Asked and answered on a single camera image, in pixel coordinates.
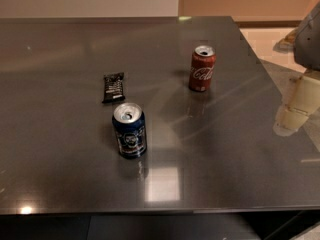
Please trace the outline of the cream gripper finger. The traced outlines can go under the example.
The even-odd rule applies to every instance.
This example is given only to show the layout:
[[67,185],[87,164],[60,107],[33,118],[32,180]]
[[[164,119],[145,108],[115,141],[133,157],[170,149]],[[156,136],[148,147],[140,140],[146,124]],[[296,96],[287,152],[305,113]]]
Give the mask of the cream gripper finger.
[[307,69],[288,80],[273,126],[282,137],[296,133],[320,108],[320,71]]

